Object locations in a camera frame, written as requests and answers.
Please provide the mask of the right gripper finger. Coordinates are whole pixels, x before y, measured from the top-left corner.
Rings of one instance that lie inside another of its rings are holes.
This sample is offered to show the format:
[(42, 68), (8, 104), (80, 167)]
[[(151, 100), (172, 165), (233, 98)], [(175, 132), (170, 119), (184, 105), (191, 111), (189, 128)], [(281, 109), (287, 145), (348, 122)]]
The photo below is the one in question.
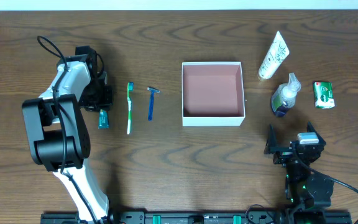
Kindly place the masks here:
[(279, 150), (277, 138), (273, 126), (268, 127), (268, 138), (264, 149), (264, 154), (275, 154)]
[(307, 123), (306, 130), (307, 130), (308, 133), (316, 133), (316, 134), (318, 133), (318, 132), (315, 130), (314, 126), (312, 125), (311, 121), (309, 121), (309, 122)]

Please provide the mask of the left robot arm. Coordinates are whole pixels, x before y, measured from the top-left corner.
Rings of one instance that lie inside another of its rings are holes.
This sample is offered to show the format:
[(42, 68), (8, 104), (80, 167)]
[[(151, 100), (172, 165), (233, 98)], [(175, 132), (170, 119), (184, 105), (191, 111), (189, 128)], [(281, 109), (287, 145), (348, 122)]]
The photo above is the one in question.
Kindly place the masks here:
[(91, 141), (81, 110), (103, 113), (112, 105), (106, 72), (90, 46), (57, 63), (57, 75), (38, 98), (22, 104), (33, 161), (52, 172), (67, 189), (78, 213), (49, 216), (43, 223), (109, 223), (109, 199), (91, 170)]

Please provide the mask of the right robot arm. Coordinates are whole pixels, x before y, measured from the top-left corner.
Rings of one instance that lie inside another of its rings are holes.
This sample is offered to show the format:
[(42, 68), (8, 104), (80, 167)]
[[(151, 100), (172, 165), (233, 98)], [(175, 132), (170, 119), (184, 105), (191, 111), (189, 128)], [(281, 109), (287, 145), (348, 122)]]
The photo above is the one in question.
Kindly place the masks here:
[(285, 196), (291, 204), (276, 213), (277, 223), (324, 222), (324, 209), (331, 206), (334, 182), (311, 171), (310, 164), (320, 158), (326, 141), (311, 123), (307, 132), (297, 135), (288, 147), (279, 146), (273, 126), (268, 128), (264, 154), (286, 169)]

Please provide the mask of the green soap bar pack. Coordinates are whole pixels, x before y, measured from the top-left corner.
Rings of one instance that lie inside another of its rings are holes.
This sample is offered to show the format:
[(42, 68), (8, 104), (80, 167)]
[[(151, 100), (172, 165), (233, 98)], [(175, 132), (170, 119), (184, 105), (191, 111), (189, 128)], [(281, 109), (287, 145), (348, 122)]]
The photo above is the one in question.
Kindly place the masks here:
[(332, 83), (314, 82), (314, 105), (319, 109), (330, 109), (335, 107)]

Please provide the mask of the red green toothpaste tube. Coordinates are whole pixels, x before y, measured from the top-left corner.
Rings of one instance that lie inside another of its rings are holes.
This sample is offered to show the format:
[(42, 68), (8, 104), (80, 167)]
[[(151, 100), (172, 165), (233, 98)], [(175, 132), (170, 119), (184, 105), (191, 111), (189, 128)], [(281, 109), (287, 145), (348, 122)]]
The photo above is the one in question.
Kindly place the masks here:
[(99, 111), (99, 129), (109, 129), (108, 112), (105, 110)]

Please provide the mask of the green white toothbrush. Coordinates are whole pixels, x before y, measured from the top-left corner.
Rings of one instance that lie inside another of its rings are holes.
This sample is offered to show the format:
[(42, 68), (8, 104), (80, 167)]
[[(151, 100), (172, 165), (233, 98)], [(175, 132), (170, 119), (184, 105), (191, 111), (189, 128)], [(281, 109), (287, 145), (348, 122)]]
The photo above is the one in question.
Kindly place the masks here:
[(128, 104), (128, 118), (127, 118), (127, 134), (130, 135), (132, 127), (132, 100), (130, 93), (134, 90), (134, 83), (127, 84), (127, 104)]

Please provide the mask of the blue disposable razor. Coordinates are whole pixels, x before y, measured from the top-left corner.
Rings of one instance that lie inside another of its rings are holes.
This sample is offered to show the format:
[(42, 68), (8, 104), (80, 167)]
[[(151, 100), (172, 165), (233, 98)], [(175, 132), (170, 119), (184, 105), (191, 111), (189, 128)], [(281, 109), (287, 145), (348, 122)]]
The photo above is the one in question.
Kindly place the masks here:
[(151, 86), (148, 86), (147, 90), (150, 92), (148, 120), (152, 121), (154, 112), (154, 94), (160, 93), (160, 90), (152, 88)]

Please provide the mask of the clear pump sanitizer bottle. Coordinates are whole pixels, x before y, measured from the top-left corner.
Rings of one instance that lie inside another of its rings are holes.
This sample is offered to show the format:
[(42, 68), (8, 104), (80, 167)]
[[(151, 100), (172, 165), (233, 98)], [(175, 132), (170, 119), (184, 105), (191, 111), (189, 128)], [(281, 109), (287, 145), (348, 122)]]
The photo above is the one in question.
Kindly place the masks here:
[(294, 107), (296, 96), (301, 90), (301, 83), (294, 73), (289, 74), (288, 83), (279, 85), (271, 97), (271, 107), (275, 116), (283, 117)]

